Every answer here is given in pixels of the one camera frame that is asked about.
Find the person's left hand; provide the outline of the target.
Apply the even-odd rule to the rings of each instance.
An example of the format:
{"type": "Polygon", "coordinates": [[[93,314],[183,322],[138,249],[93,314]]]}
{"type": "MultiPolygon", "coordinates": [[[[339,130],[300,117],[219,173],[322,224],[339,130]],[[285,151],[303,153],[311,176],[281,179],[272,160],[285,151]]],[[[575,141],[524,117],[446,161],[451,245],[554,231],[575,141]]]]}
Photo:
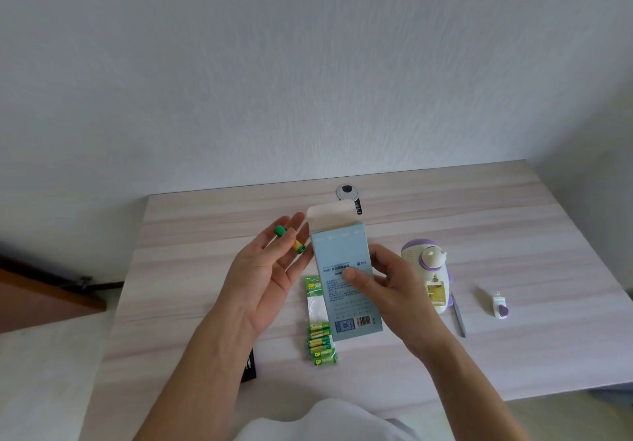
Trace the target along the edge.
{"type": "Polygon", "coordinates": [[[249,256],[249,242],[233,260],[210,315],[214,325],[227,325],[251,339],[262,334],[283,307],[290,289],[313,259],[307,244],[309,227],[305,213],[289,217],[284,226],[306,246],[302,254],[291,250],[277,261],[257,261],[249,256]]]}

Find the person's right hand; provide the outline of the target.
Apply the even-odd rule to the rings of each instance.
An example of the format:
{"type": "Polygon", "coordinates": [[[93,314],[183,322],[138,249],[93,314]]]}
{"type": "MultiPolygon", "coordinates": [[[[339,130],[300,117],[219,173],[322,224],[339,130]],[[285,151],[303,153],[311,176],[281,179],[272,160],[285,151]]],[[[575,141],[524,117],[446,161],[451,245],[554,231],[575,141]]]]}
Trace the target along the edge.
{"type": "Polygon", "coordinates": [[[372,301],[389,329],[420,360],[449,332],[412,265],[380,244],[369,245],[376,291],[359,291],[372,301]]]}

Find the green yellow battery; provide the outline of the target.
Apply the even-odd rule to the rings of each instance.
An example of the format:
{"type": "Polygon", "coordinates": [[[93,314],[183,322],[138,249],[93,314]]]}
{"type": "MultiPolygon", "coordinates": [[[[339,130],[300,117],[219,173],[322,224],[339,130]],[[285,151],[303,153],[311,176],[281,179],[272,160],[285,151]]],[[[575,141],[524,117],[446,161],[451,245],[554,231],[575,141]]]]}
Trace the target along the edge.
{"type": "MultiPolygon", "coordinates": [[[[277,225],[274,229],[274,232],[278,238],[281,238],[287,233],[287,229],[285,229],[282,225],[277,225]]],[[[292,246],[292,250],[295,251],[297,254],[302,254],[305,252],[306,246],[300,241],[295,240],[292,246]]]]}

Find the light blue cardboard box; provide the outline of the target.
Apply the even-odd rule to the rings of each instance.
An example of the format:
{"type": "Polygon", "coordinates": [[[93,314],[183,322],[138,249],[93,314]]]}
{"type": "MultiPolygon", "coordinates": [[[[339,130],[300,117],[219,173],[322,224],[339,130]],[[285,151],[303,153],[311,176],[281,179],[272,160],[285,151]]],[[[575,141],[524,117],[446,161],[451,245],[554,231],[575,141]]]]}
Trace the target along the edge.
{"type": "Polygon", "coordinates": [[[382,332],[376,305],[343,277],[347,268],[373,275],[365,225],[355,202],[313,205],[307,221],[333,341],[382,332]]]}

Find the person's left forearm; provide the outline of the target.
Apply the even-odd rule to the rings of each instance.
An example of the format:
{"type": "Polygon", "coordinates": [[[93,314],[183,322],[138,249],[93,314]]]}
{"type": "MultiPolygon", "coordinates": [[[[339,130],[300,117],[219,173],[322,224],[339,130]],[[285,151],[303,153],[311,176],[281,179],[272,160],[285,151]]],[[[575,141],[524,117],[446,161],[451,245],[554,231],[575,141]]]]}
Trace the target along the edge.
{"type": "Polygon", "coordinates": [[[255,339],[244,307],[216,303],[133,441],[226,441],[255,339]]]}

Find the person's right forearm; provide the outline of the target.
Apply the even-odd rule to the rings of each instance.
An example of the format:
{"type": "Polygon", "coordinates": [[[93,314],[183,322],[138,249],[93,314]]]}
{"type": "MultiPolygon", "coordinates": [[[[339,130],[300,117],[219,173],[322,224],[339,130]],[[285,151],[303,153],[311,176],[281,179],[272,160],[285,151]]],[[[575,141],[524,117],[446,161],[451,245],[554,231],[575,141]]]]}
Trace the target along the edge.
{"type": "Polygon", "coordinates": [[[463,345],[442,326],[405,345],[429,372],[455,441],[530,441],[463,345]]]}

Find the green battery blister pack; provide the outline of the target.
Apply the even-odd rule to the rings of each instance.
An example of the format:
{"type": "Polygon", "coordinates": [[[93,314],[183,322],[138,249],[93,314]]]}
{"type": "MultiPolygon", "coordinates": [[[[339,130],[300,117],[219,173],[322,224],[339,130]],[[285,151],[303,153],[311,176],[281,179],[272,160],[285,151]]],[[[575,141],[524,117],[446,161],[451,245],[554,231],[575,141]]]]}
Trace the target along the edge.
{"type": "Polygon", "coordinates": [[[308,309],[308,354],[315,366],[336,365],[338,356],[320,277],[305,277],[305,290],[308,309]]]}

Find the white purple toy device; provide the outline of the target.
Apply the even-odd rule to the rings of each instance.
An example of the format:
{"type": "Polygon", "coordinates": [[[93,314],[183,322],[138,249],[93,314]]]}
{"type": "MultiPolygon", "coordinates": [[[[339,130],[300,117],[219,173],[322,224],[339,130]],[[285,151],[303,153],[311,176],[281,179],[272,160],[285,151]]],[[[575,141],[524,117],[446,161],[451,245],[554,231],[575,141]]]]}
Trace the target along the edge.
{"type": "Polygon", "coordinates": [[[450,292],[451,274],[447,269],[447,253],[434,241],[417,238],[401,249],[401,257],[408,261],[423,281],[432,305],[438,314],[453,305],[450,292]]]}

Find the grey screwdriver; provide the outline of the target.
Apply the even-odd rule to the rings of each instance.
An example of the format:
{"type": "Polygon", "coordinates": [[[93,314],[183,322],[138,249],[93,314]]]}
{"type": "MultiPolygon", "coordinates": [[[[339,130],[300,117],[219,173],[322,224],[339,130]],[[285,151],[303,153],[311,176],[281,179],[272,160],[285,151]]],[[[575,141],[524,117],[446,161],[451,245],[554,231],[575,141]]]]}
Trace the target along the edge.
{"type": "Polygon", "coordinates": [[[456,318],[456,321],[457,321],[457,324],[458,324],[458,329],[459,329],[460,336],[462,338],[466,338],[467,337],[467,330],[465,328],[465,324],[464,324],[463,317],[462,317],[461,311],[459,309],[458,303],[455,300],[455,295],[453,294],[452,291],[450,291],[449,296],[450,296],[450,304],[453,307],[453,311],[455,313],[455,318],[456,318]]]}

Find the person's white clothing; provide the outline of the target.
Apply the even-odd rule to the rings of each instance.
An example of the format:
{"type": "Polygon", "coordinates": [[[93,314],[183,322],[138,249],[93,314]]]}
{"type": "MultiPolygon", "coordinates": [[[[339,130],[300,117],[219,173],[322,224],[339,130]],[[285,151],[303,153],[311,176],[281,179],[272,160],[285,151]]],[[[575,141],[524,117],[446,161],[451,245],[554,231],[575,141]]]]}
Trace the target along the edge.
{"type": "Polygon", "coordinates": [[[233,441],[421,441],[401,421],[385,420],[350,402],[327,398],[296,421],[259,418],[233,441]]]}

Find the brown wooden furniture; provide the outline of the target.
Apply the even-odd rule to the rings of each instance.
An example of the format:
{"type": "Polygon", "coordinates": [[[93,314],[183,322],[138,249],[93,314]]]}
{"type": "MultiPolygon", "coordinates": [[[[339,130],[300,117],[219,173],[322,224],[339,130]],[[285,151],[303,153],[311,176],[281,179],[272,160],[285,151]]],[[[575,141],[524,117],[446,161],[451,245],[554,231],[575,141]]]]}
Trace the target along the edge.
{"type": "Polygon", "coordinates": [[[0,334],[106,309],[106,301],[69,280],[0,254],[0,334]]]}

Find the black metal bracket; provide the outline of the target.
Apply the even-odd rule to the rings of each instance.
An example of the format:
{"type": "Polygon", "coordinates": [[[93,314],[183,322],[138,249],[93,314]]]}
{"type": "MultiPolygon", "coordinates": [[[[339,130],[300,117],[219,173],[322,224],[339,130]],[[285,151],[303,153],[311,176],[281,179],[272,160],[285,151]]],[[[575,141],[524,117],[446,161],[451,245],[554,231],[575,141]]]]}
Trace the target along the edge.
{"type": "Polygon", "coordinates": [[[96,283],[93,277],[81,277],[77,281],[69,281],[59,285],[59,288],[71,293],[90,294],[106,290],[121,289],[125,284],[124,281],[115,281],[109,283],[96,283]]]}

